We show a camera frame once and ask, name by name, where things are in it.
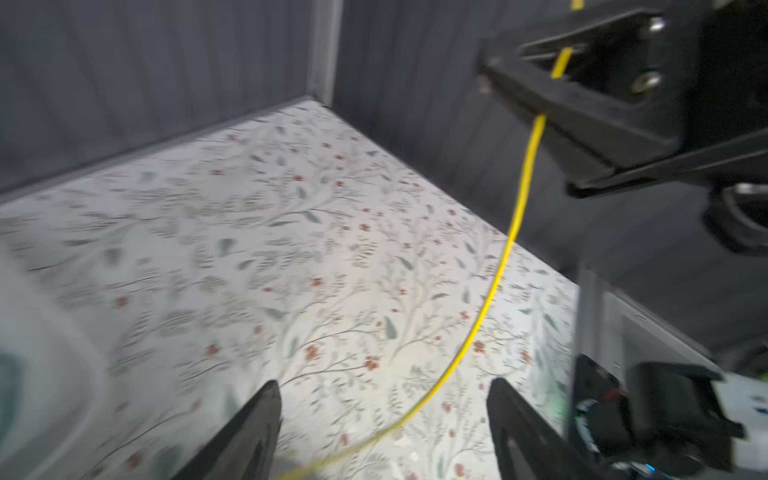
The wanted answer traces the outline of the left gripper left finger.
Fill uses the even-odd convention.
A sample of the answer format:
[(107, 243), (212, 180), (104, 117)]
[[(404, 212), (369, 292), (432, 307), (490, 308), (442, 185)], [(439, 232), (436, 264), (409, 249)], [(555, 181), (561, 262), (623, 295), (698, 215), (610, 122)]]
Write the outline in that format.
[(266, 382), (173, 480), (262, 480), (270, 474), (281, 428), (279, 384)]

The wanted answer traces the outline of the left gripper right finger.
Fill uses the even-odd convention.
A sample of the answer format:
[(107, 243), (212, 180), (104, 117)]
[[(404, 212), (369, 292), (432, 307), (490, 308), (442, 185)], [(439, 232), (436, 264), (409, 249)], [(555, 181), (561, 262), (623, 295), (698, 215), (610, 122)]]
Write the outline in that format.
[(494, 379), (486, 400), (488, 421), (499, 474), (519, 477), (517, 451), (534, 479), (601, 479), (584, 460), (504, 378)]

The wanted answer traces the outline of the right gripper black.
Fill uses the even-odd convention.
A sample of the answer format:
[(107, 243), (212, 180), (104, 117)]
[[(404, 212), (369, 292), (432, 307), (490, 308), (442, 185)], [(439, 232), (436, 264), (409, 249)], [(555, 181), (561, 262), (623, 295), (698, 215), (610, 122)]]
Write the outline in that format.
[(707, 16), (682, 147), (677, 101), (631, 104), (531, 64), (552, 64), (564, 49), (591, 53), (662, 12), (658, 5), (594, 5), (498, 32), (479, 48), (478, 73), (516, 117), (547, 117), (543, 143), (572, 197), (668, 182), (766, 192), (766, 2), (720, 2)]

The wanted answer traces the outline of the white plastic bin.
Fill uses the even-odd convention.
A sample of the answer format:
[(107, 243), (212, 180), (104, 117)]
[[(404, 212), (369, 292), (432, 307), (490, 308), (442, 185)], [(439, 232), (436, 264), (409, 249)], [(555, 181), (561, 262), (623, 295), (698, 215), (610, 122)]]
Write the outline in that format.
[(73, 319), (1, 253), (1, 476), (41, 479), (105, 396), (105, 361)]

